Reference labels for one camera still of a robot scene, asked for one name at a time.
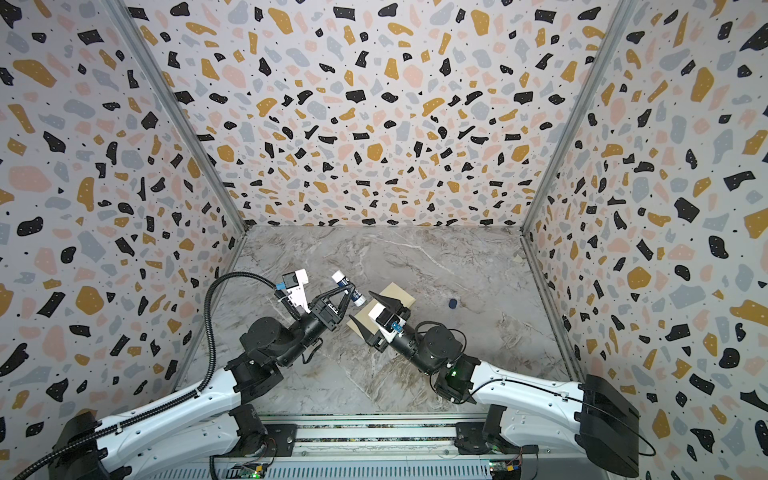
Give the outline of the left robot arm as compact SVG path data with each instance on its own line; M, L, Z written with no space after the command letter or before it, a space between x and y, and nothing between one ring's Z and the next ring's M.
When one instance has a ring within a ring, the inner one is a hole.
M51 479L145 479L202 457L278 449L252 402L283 379L282 368L308 363L322 335L345 320L364 297L338 282L306 304L282 286L275 297L293 322L265 316L241 335L242 353L203 379L160 400L101 420L91 413L69 421L47 463Z

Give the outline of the blue white glue stick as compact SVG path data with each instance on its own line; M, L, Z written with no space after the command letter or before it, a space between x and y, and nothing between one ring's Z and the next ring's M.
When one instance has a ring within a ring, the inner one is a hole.
M337 270L332 275L332 279L339 287L346 288L346 292L351 296L351 301L354 303L355 306L362 307L365 304L366 302L365 297L357 290L357 288L352 284L352 282L340 270Z

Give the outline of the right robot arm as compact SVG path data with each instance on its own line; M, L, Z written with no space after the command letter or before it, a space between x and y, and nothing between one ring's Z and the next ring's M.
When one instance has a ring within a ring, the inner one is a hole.
M640 415L607 380L587 375L581 382L550 381L507 371L467 354L465 336L440 322L410 325L411 311L397 298L352 298L362 310L351 320L370 347L394 350L444 400L487 406L478 439L458 433L460 451L519 455L527 447L556 447L583 454L612 474L638 477Z

